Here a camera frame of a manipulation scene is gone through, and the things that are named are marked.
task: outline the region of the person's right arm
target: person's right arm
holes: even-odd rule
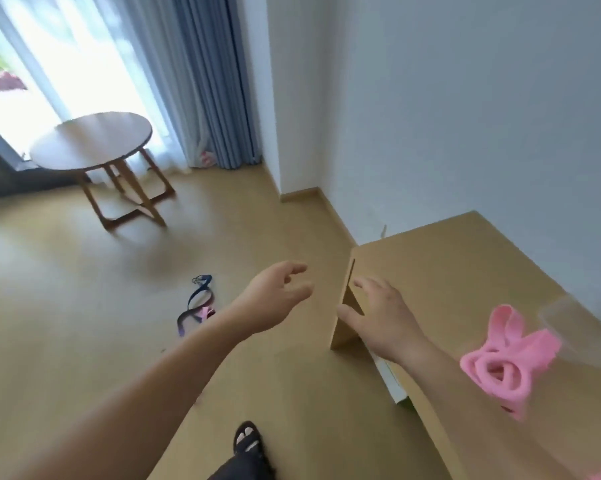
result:
[[[574,480],[574,476],[424,335],[399,291],[380,278],[356,278],[369,315],[340,305],[338,317],[367,346],[399,364],[423,390],[456,445],[469,478]]]

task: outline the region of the clear plastic container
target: clear plastic container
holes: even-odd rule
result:
[[[538,318],[562,341],[560,358],[601,367],[600,297],[596,300],[596,310],[591,312],[572,295],[565,295],[541,308]]]

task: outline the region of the curtain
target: curtain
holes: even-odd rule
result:
[[[206,125],[170,0],[0,0],[15,52],[61,120],[130,111],[150,120],[161,168],[196,166]],[[142,159],[130,157],[137,173]],[[90,172],[95,181],[104,172]]]
[[[236,0],[173,1],[218,165],[259,163]]]

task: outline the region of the forearm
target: forearm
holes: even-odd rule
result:
[[[147,478],[214,371],[247,338],[238,313],[205,322],[13,479]]]
[[[400,365],[431,402],[469,478],[574,480],[451,357],[429,341],[406,347]]]

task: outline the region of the human arm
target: human arm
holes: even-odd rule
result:
[[[370,313],[361,316],[340,305],[339,318],[373,352],[399,364],[415,380],[456,446],[469,478],[574,480],[473,384],[456,361],[427,339],[399,291],[380,278],[353,282],[367,294]]]
[[[89,412],[12,480],[142,480],[233,348],[282,322],[312,285],[285,287],[307,266],[282,262],[258,274],[226,309]]]

